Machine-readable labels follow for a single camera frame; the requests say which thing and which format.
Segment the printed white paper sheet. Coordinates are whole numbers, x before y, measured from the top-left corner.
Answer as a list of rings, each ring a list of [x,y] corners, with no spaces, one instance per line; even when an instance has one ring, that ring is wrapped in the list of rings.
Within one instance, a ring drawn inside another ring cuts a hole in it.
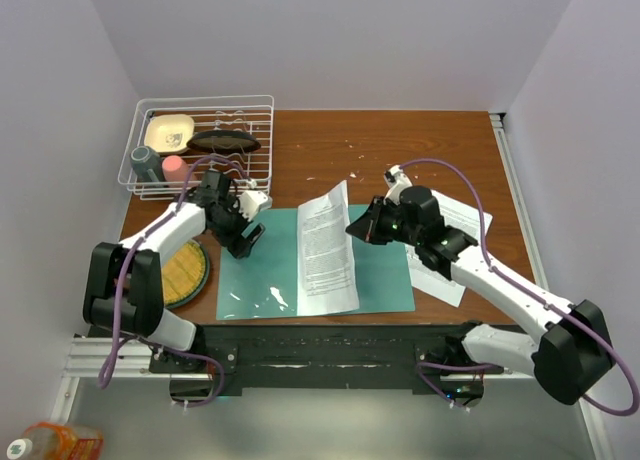
[[[297,208],[297,307],[300,317],[342,314],[360,306],[347,182]]]

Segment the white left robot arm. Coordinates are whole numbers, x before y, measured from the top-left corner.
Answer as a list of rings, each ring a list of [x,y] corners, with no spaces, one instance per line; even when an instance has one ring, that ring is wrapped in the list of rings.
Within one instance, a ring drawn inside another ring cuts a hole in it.
[[[207,348],[197,326],[164,304],[162,267],[193,238],[209,232],[232,257],[250,255],[265,227],[245,230],[272,205],[257,189],[235,191],[226,174],[207,171],[149,226],[118,243],[92,251],[83,304],[84,321],[112,333],[135,335],[173,349],[173,362],[185,372],[200,370]]]

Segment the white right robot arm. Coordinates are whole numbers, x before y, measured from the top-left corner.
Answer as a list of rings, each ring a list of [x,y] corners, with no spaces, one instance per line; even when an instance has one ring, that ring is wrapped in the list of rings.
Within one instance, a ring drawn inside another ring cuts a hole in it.
[[[516,334],[473,327],[445,349],[456,372],[478,363],[504,366],[533,376],[553,399],[572,405],[616,364],[598,306],[557,297],[484,254],[476,239],[446,223],[426,187],[407,187],[395,200],[374,197],[346,232],[371,245],[412,247],[427,269],[478,293],[521,328]]]

